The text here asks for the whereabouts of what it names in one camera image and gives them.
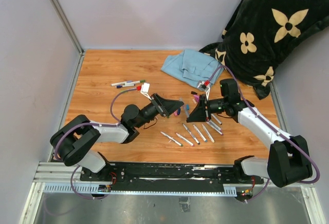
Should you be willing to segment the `magenta cap marker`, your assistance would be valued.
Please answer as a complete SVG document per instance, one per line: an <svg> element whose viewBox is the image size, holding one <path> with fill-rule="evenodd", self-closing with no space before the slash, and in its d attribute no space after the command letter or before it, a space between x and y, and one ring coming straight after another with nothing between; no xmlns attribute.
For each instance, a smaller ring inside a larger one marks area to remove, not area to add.
<svg viewBox="0 0 329 224"><path fill-rule="evenodd" d="M223 136L223 133L220 129L218 129L216 126L214 126L212 123L210 122L206 122L210 127L212 127L216 132L218 132L220 135Z"/></svg>

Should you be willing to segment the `lavender marker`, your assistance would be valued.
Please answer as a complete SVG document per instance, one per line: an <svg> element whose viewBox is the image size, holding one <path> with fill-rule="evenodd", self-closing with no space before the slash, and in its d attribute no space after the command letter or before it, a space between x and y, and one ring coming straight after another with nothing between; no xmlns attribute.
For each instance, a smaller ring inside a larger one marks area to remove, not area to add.
<svg viewBox="0 0 329 224"><path fill-rule="evenodd" d="M186 104L183 106L183 110L187 116L187 118L189 117L190 113L189 113L189 110L186 110Z"/></svg>

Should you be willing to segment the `black marker pen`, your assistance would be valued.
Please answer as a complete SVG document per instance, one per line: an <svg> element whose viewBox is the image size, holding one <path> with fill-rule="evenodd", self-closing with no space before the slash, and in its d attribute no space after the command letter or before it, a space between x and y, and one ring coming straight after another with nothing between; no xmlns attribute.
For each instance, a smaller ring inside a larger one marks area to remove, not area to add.
<svg viewBox="0 0 329 224"><path fill-rule="evenodd" d="M211 116L213 117L214 120L216 120L219 123L219 125L222 125L222 122L219 120L219 118L215 114L212 114Z"/></svg>

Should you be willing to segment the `white slim marker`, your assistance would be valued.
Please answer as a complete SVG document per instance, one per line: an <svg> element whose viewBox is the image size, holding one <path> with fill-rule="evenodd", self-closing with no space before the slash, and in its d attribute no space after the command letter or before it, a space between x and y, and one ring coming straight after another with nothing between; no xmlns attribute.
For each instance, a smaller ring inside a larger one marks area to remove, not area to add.
<svg viewBox="0 0 329 224"><path fill-rule="evenodd" d="M215 141L214 141L213 137L211 136L210 132L208 131L208 129L203 124L202 124L202 127L203 127L204 131L206 132L207 136L209 137L210 141L212 143L214 143Z"/></svg>

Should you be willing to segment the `light blue cap marker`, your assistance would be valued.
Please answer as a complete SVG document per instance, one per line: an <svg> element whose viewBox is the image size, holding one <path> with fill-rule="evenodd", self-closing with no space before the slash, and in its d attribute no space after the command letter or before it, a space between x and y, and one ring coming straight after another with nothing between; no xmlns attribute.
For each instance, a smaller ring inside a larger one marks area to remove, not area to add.
<svg viewBox="0 0 329 224"><path fill-rule="evenodd" d="M195 124L193 124L193 127L194 127L194 129L197 131L197 133L199 134L199 136L202 138L202 140L203 140L204 142L207 142L206 137L201 133L201 131L198 129L198 127L197 127Z"/></svg>

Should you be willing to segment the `dark blue cap marker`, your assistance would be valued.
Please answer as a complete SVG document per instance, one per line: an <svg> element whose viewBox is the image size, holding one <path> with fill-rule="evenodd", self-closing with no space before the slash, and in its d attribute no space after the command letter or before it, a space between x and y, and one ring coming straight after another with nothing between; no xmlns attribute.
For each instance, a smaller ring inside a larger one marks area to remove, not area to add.
<svg viewBox="0 0 329 224"><path fill-rule="evenodd" d="M194 134L189 130L189 128L185 125L185 124L182 124L183 127L186 129L186 131L190 134L190 136L194 139L194 141L200 145L200 142L198 141L198 139L194 136Z"/></svg>

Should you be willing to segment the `red pink cap marker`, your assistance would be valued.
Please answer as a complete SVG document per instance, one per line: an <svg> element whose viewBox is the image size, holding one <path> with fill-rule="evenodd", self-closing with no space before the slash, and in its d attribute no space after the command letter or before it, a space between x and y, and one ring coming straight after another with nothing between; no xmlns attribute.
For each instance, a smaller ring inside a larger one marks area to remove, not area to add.
<svg viewBox="0 0 329 224"><path fill-rule="evenodd" d="M189 141L188 139L186 139L184 136L180 135L179 133L176 133L177 137L179 137L180 139L182 139L184 142L188 143L190 146L194 146L194 144Z"/></svg>

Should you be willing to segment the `green cap marker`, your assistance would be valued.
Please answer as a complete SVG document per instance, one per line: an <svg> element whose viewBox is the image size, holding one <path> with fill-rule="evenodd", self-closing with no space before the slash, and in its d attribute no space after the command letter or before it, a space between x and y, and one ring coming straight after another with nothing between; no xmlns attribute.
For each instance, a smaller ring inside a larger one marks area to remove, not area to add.
<svg viewBox="0 0 329 224"><path fill-rule="evenodd" d="M164 135L165 137L167 137L168 139L170 139L170 141L173 141L174 143L176 143L178 146L183 147L183 145L178 142L177 140L175 140L173 137L169 136L168 134L164 133L164 132L160 132L162 135Z"/></svg>

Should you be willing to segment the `light green marker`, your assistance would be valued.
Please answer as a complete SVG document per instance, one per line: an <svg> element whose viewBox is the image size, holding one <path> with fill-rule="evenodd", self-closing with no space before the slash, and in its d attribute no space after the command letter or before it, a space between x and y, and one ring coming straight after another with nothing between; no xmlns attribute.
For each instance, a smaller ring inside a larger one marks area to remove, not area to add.
<svg viewBox="0 0 329 224"><path fill-rule="evenodd" d="M137 88L130 88L130 89L122 90L121 93L130 92L130 91L136 91L136 90L137 90Z"/></svg>

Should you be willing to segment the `grey blue cap marker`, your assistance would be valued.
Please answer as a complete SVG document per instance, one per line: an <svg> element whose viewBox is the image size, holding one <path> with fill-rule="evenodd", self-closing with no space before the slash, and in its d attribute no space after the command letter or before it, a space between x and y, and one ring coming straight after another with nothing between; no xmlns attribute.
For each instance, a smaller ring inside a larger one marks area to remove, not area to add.
<svg viewBox="0 0 329 224"><path fill-rule="evenodd" d="M130 81L113 83L113 84L111 84L111 86L125 85L125 84L128 84L128 83L132 83L132 81L130 80Z"/></svg>

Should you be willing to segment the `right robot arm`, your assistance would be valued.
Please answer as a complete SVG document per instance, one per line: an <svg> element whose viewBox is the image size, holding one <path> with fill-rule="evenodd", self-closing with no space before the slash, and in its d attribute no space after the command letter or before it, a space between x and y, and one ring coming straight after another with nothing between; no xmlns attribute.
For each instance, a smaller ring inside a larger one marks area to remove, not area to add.
<svg viewBox="0 0 329 224"><path fill-rule="evenodd" d="M234 79L220 81L222 97L209 99L209 81L200 81L197 88L204 92L187 118L188 123L210 122L212 114L226 113L236 123L249 129L269 149L268 159L245 156L235 160L233 177L244 183L251 176L271 180L277 187L303 182L313 175L306 140L292 136L268 121L239 92Z"/></svg>

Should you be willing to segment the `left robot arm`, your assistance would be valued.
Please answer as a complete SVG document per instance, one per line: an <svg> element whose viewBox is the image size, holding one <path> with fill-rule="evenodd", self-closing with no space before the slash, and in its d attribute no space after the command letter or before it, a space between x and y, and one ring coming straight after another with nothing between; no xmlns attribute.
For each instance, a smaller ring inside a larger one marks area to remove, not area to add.
<svg viewBox="0 0 329 224"><path fill-rule="evenodd" d="M115 124L97 123L86 115L78 115L50 138L54 157L66 166L81 166L84 172L91 172L103 181L110 175L109 162L92 150L95 143L128 144L139 135L137 128L150 123L158 115L167 118L183 105L183 101L152 94L150 103L142 109L135 104L126 106L121 119Z"/></svg>

